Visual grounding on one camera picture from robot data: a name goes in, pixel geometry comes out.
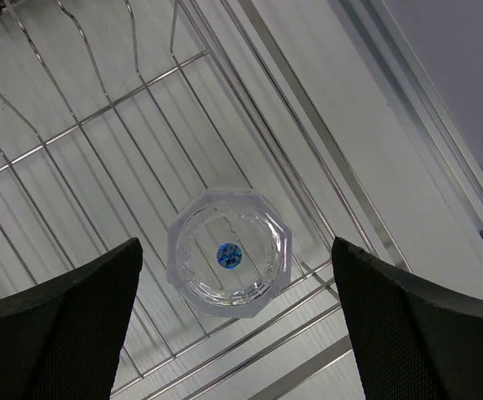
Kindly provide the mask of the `clear glass cup four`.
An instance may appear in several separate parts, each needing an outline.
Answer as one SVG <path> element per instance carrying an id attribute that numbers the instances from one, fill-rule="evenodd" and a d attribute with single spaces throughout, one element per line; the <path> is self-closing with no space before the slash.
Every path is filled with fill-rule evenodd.
<path id="1" fill-rule="evenodd" d="M 291 279 L 292 232 L 254 190 L 209 188 L 168 230 L 166 276 L 197 312 L 252 318 Z"/>

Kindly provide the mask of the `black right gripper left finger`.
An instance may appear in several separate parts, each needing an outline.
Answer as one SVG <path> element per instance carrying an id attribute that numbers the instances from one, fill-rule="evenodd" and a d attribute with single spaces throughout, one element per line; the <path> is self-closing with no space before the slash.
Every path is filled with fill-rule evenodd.
<path id="1" fill-rule="evenodd" d="M 0 399 L 108 399 L 142 266 L 133 237 L 0 299 Z"/>

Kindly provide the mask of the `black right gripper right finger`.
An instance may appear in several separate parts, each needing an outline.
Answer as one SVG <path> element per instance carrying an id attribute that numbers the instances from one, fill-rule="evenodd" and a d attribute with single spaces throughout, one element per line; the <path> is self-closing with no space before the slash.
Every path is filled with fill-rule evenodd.
<path id="1" fill-rule="evenodd" d="M 366 398 L 483 399 L 483 300 L 342 237 L 331 257 Z"/>

